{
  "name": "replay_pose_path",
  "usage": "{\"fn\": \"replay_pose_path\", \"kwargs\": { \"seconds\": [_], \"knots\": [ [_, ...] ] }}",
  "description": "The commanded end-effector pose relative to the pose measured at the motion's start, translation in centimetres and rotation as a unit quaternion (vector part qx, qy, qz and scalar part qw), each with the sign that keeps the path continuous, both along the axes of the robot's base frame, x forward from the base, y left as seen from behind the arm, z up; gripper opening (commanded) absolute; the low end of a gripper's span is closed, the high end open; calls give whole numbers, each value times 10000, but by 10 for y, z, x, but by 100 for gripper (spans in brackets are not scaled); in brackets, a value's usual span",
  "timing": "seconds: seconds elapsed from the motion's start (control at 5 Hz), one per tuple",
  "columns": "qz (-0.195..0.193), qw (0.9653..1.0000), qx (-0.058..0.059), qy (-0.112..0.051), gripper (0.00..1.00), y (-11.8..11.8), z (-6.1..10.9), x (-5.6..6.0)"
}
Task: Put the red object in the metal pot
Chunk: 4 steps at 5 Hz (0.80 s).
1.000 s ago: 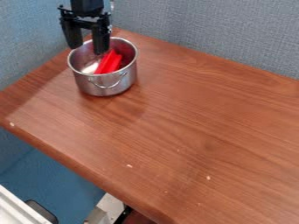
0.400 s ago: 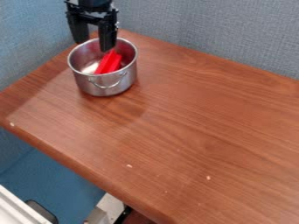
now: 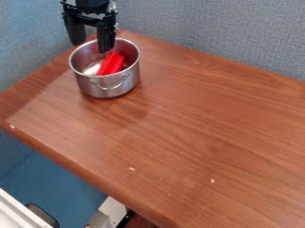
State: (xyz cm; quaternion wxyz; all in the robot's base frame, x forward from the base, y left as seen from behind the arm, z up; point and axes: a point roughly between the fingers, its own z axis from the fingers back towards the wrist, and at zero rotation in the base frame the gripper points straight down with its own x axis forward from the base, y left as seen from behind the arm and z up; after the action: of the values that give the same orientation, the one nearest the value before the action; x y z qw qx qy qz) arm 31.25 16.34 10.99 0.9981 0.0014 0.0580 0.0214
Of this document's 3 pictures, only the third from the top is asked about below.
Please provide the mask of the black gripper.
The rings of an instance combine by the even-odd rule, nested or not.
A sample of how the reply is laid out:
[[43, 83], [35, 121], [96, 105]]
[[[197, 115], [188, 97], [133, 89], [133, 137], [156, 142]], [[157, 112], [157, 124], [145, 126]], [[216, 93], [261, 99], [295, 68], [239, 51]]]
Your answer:
[[100, 53], [116, 46], [117, 0], [61, 0], [63, 19], [74, 45], [86, 41], [85, 25], [97, 27]]

